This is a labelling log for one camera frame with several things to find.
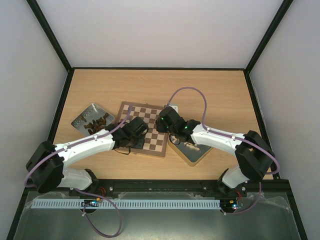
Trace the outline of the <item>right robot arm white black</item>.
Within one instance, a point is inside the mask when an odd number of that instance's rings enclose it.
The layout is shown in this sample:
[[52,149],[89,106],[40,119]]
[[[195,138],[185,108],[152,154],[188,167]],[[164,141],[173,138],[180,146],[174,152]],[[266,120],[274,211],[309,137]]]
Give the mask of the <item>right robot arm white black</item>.
[[231,133],[194,119],[185,121],[171,106],[160,112],[155,123],[158,132],[169,133],[180,142],[208,146],[235,156],[237,166],[226,169],[217,181],[217,189],[224,196],[229,196],[246,181],[263,180],[275,158],[257,132]]

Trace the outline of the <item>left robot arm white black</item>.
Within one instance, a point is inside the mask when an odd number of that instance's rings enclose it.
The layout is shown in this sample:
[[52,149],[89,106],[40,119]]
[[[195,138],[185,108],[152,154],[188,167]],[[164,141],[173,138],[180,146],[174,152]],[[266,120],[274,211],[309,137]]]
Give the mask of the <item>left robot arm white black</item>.
[[44,141],[26,164],[26,178],[40,194],[56,188],[94,193],[99,184],[95,174],[88,168],[77,170],[71,165],[100,152],[141,147],[148,130],[148,125],[136,117],[130,122],[110,124],[93,135],[72,142],[54,145],[49,140]]

